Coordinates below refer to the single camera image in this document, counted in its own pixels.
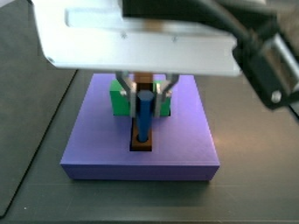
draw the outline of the purple foam base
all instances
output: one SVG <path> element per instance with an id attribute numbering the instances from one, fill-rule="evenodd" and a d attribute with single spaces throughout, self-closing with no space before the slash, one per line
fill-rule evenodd
<path id="1" fill-rule="evenodd" d="M 113 79 L 113 74 L 92 77 L 60 161 L 69 178 L 211 180 L 220 161 L 193 77 L 181 76 L 172 90 L 172 115 L 153 119 L 149 152 L 129 151 L 132 121 L 112 114 Z"/>

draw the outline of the black table surface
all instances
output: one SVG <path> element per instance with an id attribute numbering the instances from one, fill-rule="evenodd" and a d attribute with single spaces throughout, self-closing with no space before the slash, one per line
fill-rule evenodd
<path id="1" fill-rule="evenodd" d="M 68 179 L 60 160 L 92 71 L 79 71 L 0 221 L 299 222 L 299 123 L 243 76 L 196 77 L 220 168 L 211 182 Z"/>

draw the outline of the dark background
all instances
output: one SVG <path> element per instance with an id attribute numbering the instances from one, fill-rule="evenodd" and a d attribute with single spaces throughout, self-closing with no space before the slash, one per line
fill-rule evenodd
<path id="1" fill-rule="evenodd" d="M 270 6 L 284 10 L 294 3 L 298 1 L 270 1 Z M 93 71 L 79 70 L 71 83 L 75 71 L 57 70 L 45 62 L 37 53 L 33 19 L 25 1 L 16 1 L 1 8 L 0 17 L 0 25 L 9 21 L 19 35 L 31 31 L 23 42 L 9 32 L 12 27 L 0 31 L 1 42 L 7 39 L 7 43 L 12 43 L 8 45 L 17 46 L 9 50 L 11 62 L 7 62 L 7 53 L 0 62 L 1 103 L 5 102 L 0 110 L 9 115 L 9 119 L 0 117 L 0 139 L 11 139 L 5 142 L 7 147 L 1 145 L 0 149 L 1 153 L 9 149 L 9 155 L 13 155 L 5 161 L 1 157 L 0 165 L 19 164 L 19 158 L 20 161 L 28 158 L 28 165 L 39 149 L 0 223 L 299 222 L 298 121 L 287 108 L 276 112 L 264 108 L 244 76 L 196 77 L 220 160 L 219 172 L 209 183 L 68 179 L 59 163 Z M 32 52 L 36 59 L 27 56 Z M 39 72 L 25 73 L 29 68 Z M 39 74 L 39 79 L 31 76 L 33 74 Z M 24 93 L 28 94 L 25 99 L 40 100 L 20 100 Z M 5 112 L 9 107 L 19 113 Z M 4 138 L 8 132 L 15 135 Z M 28 150 L 16 151 L 29 143 Z M 23 173 L 17 166 L 9 169 L 1 166 L 1 172 L 7 170 Z M 0 181 L 1 193 L 4 189 L 13 191 L 5 186 L 12 182 L 12 176 L 7 173 L 0 175 Z"/>

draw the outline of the black cable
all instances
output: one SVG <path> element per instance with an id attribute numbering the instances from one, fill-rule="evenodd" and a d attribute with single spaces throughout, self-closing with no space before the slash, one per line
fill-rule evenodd
<path id="1" fill-rule="evenodd" d="M 237 41 L 249 40 L 248 30 L 229 12 L 213 0 L 184 0 L 193 4 L 193 7 L 203 8 L 211 14 L 227 31 L 236 37 Z"/>
<path id="2" fill-rule="evenodd" d="M 229 32 L 237 42 L 249 40 L 244 25 L 213 0 L 123 0 L 123 16 L 200 23 Z"/>

